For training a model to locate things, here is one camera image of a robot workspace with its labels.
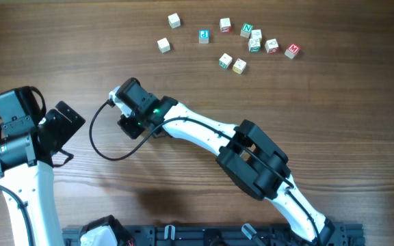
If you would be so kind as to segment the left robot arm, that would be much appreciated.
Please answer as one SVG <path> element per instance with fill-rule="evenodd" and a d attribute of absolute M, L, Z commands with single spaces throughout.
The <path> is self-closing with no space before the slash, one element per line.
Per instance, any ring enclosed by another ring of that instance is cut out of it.
<path fill-rule="evenodd" d="M 48 110 L 32 86 L 0 94 L 0 189 L 16 245 L 63 245 L 52 157 L 85 124 L 65 102 Z"/>

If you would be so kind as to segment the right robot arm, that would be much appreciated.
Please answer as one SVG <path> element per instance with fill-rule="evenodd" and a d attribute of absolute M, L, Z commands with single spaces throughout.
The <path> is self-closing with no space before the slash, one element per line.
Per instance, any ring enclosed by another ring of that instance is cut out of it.
<path fill-rule="evenodd" d="M 171 97 L 158 99 L 135 78 L 112 90 L 109 100 L 121 110 L 119 125 L 130 138 L 144 131 L 165 132 L 210 151 L 244 193 L 270 201 L 298 238 L 310 245 L 329 242 L 332 222 L 303 196 L 287 166 L 287 155 L 254 122 L 236 125 L 206 118 Z"/>

